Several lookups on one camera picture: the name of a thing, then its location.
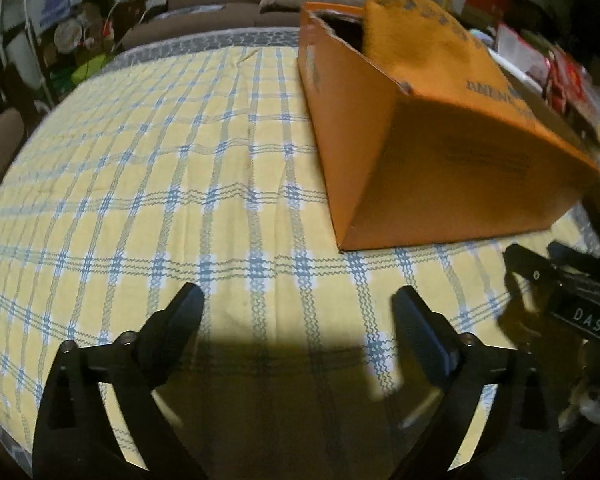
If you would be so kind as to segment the orange cardboard box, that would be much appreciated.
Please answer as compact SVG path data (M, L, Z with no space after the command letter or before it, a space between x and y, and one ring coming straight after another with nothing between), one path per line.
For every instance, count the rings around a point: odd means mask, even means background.
M399 82L362 53L363 12L308 3L298 70L337 246L364 250L549 228L598 178L503 73Z

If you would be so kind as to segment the yellow plaid tablecloth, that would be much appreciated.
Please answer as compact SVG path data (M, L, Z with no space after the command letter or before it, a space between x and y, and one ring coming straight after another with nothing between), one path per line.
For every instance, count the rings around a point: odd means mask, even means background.
M412 286L508 348L501 252L545 230L342 250L299 48L160 58L81 84L0 186L0 425L31 455L61 343L137 332L186 283L204 313L159 410L209 479L387 479L440 390L396 334Z

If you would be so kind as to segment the green bag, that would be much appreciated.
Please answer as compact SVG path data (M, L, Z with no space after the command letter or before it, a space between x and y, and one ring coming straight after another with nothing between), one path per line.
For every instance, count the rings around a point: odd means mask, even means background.
M76 68L66 67L51 72L50 81L61 86L63 84L77 86L84 80L99 74L113 59L111 54L96 55Z

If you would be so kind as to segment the white metal rack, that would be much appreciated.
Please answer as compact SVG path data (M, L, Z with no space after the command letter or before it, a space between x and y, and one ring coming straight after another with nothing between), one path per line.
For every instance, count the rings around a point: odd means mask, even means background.
M55 102L40 58L29 0L0 0L0 65L15 66L38 110L47 110Z

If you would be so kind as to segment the round tin with label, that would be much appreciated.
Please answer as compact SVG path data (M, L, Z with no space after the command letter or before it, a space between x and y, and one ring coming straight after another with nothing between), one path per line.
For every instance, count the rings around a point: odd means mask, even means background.
M54 45L61 54L69 54L76 50L82 42L83 27L76 18L69 18L59 23L54 31Z

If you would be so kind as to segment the grey pebble pattern table cover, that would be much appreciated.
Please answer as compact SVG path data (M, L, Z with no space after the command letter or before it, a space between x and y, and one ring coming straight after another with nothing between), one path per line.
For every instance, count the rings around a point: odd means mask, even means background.
M246 27L200 32L143 44L117 55L104 68L104 72L116 72L160 58L219 50L227 47L297 47L299 27Z

